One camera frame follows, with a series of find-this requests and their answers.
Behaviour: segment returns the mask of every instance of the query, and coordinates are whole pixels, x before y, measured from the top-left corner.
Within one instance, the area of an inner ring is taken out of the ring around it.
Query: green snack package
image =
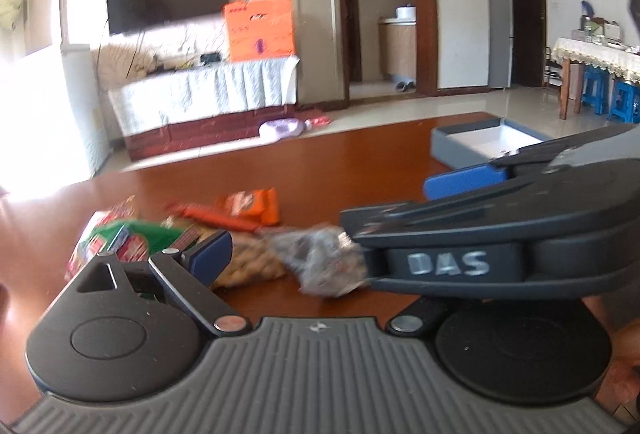
[[[147,221],[111,221],[94,229],[85,245],[87,258],[109,249],[123,262],[147,260],[150,255],[169,247],[183,231]]]

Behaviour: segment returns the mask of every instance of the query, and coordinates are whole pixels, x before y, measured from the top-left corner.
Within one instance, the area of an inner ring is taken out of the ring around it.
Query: plastic stool
[[[582,103],[595,109],[595,114],[602,114],[607,104],[607,90],[609,87],[609,73],[593,65],[584,70],[584,93]]]
[[[618,116],[625,123],[640,123],[640,115],[634,107],[638,96],[640,96],[640,88],[626,81],[616,80],[613,84],[613,97],[607,119]]]

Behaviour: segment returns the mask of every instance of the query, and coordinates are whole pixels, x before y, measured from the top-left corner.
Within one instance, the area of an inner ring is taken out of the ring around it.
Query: dark door
[[[347,60],[349,83],[362,81],[362,56],[360,54],[360,10],[358,0],[344,0],[344,29],[346,30]]]
[[[546,0],[513,0],[511,83],[541,87],[545,70]]]

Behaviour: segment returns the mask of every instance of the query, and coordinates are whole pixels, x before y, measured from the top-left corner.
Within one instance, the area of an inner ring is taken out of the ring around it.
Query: gray ribbed plate
[[[47,396],[18,433],[60,434],[620,434],[591,400],[520,409],[473,395],[418,340],[374,319],[273,319],[215,340],[166,391],[127,404]]]

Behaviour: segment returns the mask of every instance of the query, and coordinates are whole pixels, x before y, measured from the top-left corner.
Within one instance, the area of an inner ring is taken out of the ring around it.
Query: clear plastic bag
[[[367,271],[362,248],[338,226],[269,234],[271,248],[300,281],[300,291],[340,297],[362,286]]]

